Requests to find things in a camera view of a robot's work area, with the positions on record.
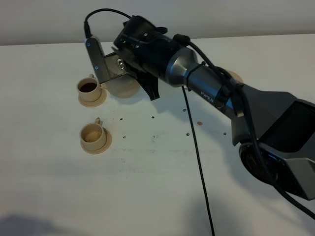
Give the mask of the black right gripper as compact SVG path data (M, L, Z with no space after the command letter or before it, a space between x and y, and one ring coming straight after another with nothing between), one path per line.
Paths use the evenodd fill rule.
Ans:
M150 100L159 98L158 78L165 73L180 44L166 36L166 28L158 28L141 16L132 16L114 41L117 53L138 71L136 81Z

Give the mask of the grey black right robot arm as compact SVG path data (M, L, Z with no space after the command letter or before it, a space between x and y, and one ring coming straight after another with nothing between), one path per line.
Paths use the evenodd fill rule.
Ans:
M243 84L213 65L189 37L169 38L166 31L132 16L115 39L116 51L136 73L186 86L227 116L242 163L258 180L314 199L314 104Z

